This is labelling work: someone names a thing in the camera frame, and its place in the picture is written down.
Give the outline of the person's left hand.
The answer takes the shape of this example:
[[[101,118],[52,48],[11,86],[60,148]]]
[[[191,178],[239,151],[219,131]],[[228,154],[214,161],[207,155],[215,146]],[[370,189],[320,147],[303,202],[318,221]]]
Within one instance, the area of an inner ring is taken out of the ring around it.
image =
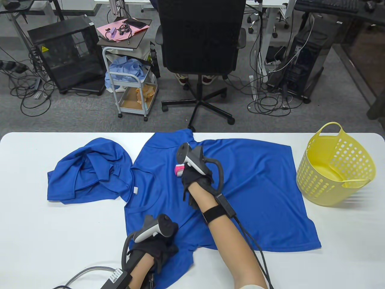
[[[122,252],[122,268],[132,272],[145,254],[148,254],[154,260],[149,271],[160,274],[165,264],[179,252],[174,243],[178,230],[178,224],[171,220],[145,221],[139,231],[126,238]]]

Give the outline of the person's right hand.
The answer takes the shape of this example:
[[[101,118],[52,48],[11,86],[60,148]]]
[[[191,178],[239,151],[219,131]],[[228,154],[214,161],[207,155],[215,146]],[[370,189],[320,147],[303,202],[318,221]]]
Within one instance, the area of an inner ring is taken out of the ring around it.
[[[189,187],[191,184],[197,182],[203,189],[206,189],[210,192],[211,189],[208,189],[214,183],[212,172],[209,171],[208,175],[203,175],[199,173],[195,168],[189,166],[187,163],[184,164],[184,170],[181,176],[183,190],[183,201],[186,201],[186,196],[189,194],[188,204],[195,210],[197,210],[198,204],[194,200],[193,196],[189,192]]]

